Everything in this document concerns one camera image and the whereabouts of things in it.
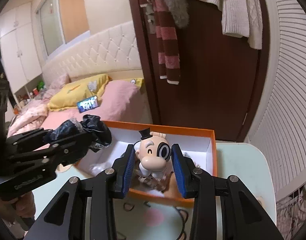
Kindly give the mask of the person's left hand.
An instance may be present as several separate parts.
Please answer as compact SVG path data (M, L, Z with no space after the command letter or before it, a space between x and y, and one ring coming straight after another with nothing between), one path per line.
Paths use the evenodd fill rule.
M15 216L33 218L35 214L36 205L32 191L7 202L0 198L0 217L10 223L15 221Z

